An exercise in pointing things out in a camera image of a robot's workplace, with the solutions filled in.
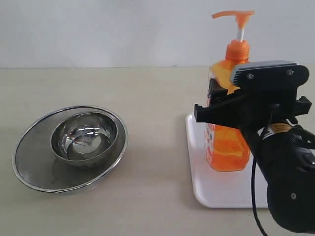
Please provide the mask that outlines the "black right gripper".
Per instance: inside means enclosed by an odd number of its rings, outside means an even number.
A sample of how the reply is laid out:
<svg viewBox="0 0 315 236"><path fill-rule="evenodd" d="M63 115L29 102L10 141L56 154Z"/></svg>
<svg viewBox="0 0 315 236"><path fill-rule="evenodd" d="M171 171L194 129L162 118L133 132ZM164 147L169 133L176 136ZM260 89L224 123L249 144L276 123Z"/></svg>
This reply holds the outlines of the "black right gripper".
<svg viewBox="0 0 315 236"><path fill-rule="evenodd" d="M296 116L309 113L312 102L305 96L297 98L297 89L246 91L237 89L228 95L215 78L209 79L209 105L194 106L196 122L211 123L252 131L262 128L270 117L296 121Z"/></svg>

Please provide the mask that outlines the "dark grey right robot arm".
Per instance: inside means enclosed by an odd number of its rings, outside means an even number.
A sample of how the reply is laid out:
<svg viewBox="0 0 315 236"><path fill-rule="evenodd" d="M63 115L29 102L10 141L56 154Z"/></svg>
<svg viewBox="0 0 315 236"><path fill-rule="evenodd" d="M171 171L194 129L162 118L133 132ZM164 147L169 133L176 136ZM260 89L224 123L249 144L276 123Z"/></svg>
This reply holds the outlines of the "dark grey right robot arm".
<svg viewBox="0 0 315 236"><path fill-rule="evenodd" d="M232 94L209 81L210 104L196 105L197 122L235 128L267 182L267 205L275 222L295 233L315 231L315 136L298 124L311 108L297 97L302 79L259 81Z"/></svg>

